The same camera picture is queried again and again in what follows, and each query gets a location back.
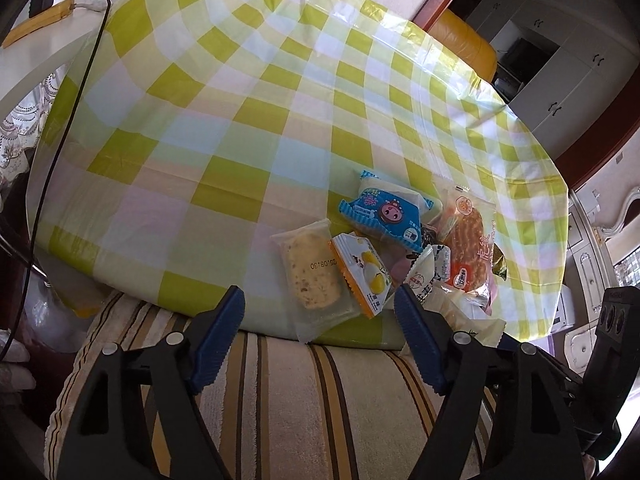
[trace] green and white tablecloth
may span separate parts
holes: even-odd
[[[91,48],[47,121],[31,217]],[[523,340],[548,332],[566,254],[564,181],[488,83],[370,0],[121,1],[38,243],[186,314],[239,285],[245,328],[294,336],[270,236],[325,216],[334,234],[347,230],[337,205],[356,196],[364,168],[429,193],[440,174],[495,203],[509,279],[497,280],[494,315]],[[365,325],[337,339],[375,346],[398,334],[392,316]]]

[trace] black wire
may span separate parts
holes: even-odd
[[[11,343],[14,341],[15,334],[18,332],[18,327],[20,326],[20,319],[22,318],[22,313],[24,311],[24,303],[27,299],[27,290],[29,288],[29,280],[31,277],[31,266],[34,262],[34,251],[36,246],[36,234],[38,233],[38,223],[40,222],[40,214],[42,213],[42,205],[44,204],[45,195],[47,193],[47,189],[49,189],[49,183],[51,181],[51,176],[53,175],[53,170],[56,168],[56,163],[58,158],[60,157],[60,153],[62,152],[62,147],[65,143],[66,136],[69,133],[69,128],[71,127],[71,123],[74,120],[74,116],[76,114],[76,110],[78,109],[78,104],[80,103],[80,98],[82,97],[82,90],[84,89],[84,85],[86,83],[87,78],[89,77],[89,70],[91,69],[91,65],[94,63],[95,53],[98,51],[98,45],[100,44],[100,39],[102,38],[102,34],[104,32],[104,27],[107,24],[107,17],[109,15],[109,11],[111,10],[111,0],[107,0],[107,9],[104,12],[104,17],[102,19],[102,24],[100,25],[100,30],[98,31],[98,36],[95,40],[94,50],[91,53],[91,57],[89,58],[89,64],[84,71],[84,76],[82,77],[82,82],[78,87],[78,95],[76,96],[76,100],[74,102],[73,108],[71,108],[71,114],[69,115],[69,120],[66,123],[66,128],[62,137],[60,139],[60,143],[56,150],[56,153],[53,155],[53,160],[51,161],[51,167],[49,168],[49,172],[47,173],[47,177],[44,181],[44,186],[42,187],[42,193],[40,195],[40,201],[38,202],[38,209],[36,211],[36,216],[33,220],[33,231],[31,233],[31,242],[29,246],[29,261],[27,264],[27,271],[24,277],[24,284],[22,286],[22,299],[20,300],[20,307],[18,307],[18,313],[15,316],[14,325],[12,327],[11,333],[4,344],[4,348],[0,352],[0,363],[4,360],[7,352],[9,351],[9,347]]]

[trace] chair backrest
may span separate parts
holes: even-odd
[[[492,81],[498,65],[494,48],[453,12],[445,9],[428,33],[466,62],[482,79],[489,83]]]

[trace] wooden handle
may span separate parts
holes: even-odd
[[[26,35],[31,34],[33,31],[39,28],[51,25],[51,23],[59,22],[63,18],[66,18],[74,10],[75,0],[64,0],[47,10],[43,10],[37,16],[29,18],[25,22],[22,22],[17,27],[12,28],[4,38],[2,47],[7,48],[12,43],[24,38]]]

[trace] striped cushion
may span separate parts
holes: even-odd
[[[122,293],[95,318],[51,415],[45,468],[55,477],[69,418],[102,346],[150,346],[190,320]],[[478,473],[495,408],[488,390],[462,478]],[[152,387],[143,386],[160,472],[170,473]],[[433,429],[442,398],[410,357],[302,345],[240,332],[216,381],[196,398],[235,479],[405,480]]]

